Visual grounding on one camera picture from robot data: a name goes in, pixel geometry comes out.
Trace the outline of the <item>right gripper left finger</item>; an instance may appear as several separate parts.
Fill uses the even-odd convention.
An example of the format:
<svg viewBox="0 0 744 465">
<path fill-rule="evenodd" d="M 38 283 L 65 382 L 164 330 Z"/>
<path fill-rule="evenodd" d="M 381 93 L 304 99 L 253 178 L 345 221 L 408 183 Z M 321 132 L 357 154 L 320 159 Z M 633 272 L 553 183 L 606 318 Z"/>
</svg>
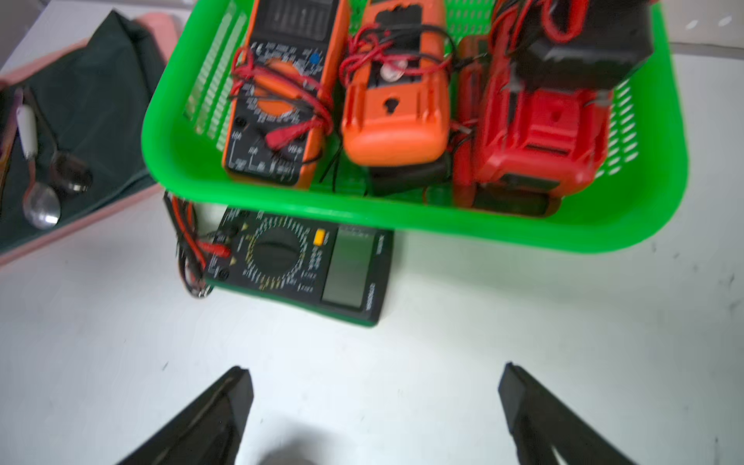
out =
<svg viewBox="0 0 744 465">
<path fill-rule="evenodd" d="M 250 371 L 234 366 L 121 462 L 234 464 L 253 401 Z"/>
</svg>

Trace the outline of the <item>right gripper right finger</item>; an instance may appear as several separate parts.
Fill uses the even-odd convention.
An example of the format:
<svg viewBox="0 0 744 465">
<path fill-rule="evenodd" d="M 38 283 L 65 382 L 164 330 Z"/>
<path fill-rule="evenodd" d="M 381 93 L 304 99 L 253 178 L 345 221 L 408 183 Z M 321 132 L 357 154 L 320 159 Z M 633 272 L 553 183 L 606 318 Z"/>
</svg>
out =
<svg viewBox="0 0 744 465">
<path fill-rule="evenodd" d="M 506 364 L 498 393 L 521 464 L 630 464 L 524 368 Z"/>
</svg>

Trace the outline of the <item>dark green multimeter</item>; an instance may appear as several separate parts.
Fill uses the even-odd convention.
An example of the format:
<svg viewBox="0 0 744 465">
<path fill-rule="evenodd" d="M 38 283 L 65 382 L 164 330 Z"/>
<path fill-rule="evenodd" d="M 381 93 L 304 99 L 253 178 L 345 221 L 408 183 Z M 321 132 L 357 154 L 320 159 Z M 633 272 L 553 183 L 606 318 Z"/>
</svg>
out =
<svg viewBox="0 0 744 465">
<path fill-rule="evenodd" d="M 193 203 L 172 193 L 163 201 L 176 231 L 180 279 L 194 298 L 219 288 L 364 327 L 379 323 L 392 231 L 227 208 L 219 226 L 203 234 Z"/>
</svg>

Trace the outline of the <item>red multimeter with leads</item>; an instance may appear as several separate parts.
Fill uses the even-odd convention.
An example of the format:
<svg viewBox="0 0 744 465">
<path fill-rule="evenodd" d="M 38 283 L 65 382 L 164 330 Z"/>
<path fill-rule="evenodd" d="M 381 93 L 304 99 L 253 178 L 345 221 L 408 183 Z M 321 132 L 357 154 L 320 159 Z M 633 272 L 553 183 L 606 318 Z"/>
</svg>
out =
<svg viewBox="0 0 744 465">
<path fill-rule="evenodd" d="M 561 199 L 595 179 L 608 157 L 612 94 L 529 89 L 486 35 L 458 45 L 453 198 L 459 207 L 494 209 L 497 199 Z"/>
</svg>

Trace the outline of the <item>large orange multimeter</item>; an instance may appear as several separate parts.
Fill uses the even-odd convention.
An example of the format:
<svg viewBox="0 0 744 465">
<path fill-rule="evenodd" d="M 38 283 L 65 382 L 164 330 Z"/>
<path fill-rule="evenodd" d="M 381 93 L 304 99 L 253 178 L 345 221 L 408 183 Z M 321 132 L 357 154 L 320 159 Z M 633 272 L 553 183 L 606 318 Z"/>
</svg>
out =
<svg viewBox="0 0 744 465">
<path fill-rule="evenodd" d="M 340 132 L 366 168 L 431 163 L 451 128 L 455 45 L 441 1 L 370 1 L 339 67 L 346 89 Z"/>
</svg>

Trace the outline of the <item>small orange-black multimeter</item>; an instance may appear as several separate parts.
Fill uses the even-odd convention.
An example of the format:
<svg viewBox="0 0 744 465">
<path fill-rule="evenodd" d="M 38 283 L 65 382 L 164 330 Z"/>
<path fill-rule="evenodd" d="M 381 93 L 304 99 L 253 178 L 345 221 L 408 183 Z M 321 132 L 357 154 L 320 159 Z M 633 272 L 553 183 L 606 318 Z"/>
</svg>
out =
<svg viewBox="0 0 744 465">
<path fill-rule="evenodd" d="M 346 1 L 257 1 L 234 54 L 222 166 L 240 181 L 310 186 L 335 129 Z"/>
</svg>

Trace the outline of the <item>small black multimeter with leads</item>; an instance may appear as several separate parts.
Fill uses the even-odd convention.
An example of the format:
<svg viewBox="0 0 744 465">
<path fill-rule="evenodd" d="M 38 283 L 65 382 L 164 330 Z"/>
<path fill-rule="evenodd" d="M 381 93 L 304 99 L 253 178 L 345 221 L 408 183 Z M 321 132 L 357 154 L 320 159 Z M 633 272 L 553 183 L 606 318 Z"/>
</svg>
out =
<svg viewBox="0 0 744 465">
<path fill-rule="evenodd" d="M 610 90 L 653 54 L 650 1 L 498 1 L 495 54 L 528 87 Z"/>
</svg>

